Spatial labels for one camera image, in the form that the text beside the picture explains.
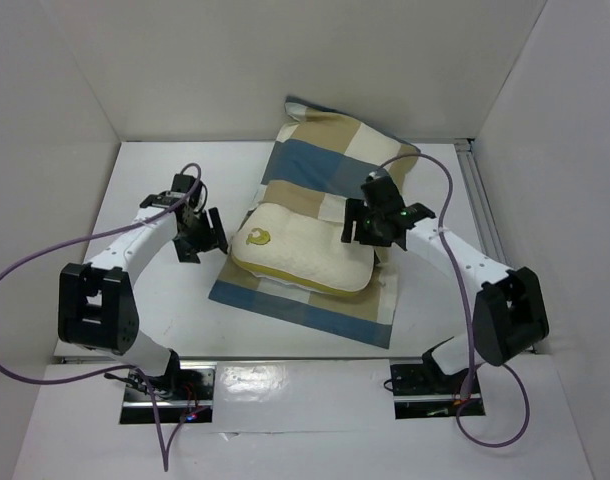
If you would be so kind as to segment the cream pillow with yellow edge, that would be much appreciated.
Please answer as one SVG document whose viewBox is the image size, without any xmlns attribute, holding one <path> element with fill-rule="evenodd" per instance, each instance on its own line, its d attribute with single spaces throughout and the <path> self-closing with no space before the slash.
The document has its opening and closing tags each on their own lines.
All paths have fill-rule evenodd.
<svg viewBox="0 0 610 480">
<path fill-rule="evenodd" d="M 343 227 L 274 204 L 259 205 L 231 242 L 234 263 L 249 273 L 335 296 L 365 289 L 374 272 L 370 246 L 343 243 Z"/>
</svg>

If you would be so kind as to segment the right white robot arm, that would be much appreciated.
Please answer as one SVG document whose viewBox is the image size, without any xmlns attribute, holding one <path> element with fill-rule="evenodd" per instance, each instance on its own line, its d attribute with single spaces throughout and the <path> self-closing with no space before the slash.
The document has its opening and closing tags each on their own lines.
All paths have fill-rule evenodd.
<svg viewBox="0 0 610 480">
<path fill-rule="evenodd" d="M 445 391 L 456 375 L 471 367 L 482 363 L 503 366 L 549 336 L 536 273 L 527 267 L 512 269 L 487 257 L 420 203 L 383 210 L 349 199 L 341 241 L 397 245 L 456 280 L 465 309 L 465 332 L 423 354 L 421 379 L 433 392 Z"/>
</svg>

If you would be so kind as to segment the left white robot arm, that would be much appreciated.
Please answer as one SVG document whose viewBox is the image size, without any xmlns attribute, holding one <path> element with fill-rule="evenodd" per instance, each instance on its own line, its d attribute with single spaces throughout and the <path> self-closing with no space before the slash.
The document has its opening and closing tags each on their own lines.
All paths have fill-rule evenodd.
<svg viewBox="0 0 610 480">
<path fill-rule="evenodd" d="M 177 204 L 180 199 L 173 192 L 148 196 L 108 247 L 84 264 L 66 265 L 59 277 L 59 339 L 135 367 L 161 399 L 198 387 L 203 376 L 182 368 L 173 349 L 141 331 L 133 288 L 169 243 L 181 263 L 198 264 L 200 253 L 228 250 L 218 209 L 197 207 L 193 197 Z"/>
</svg>

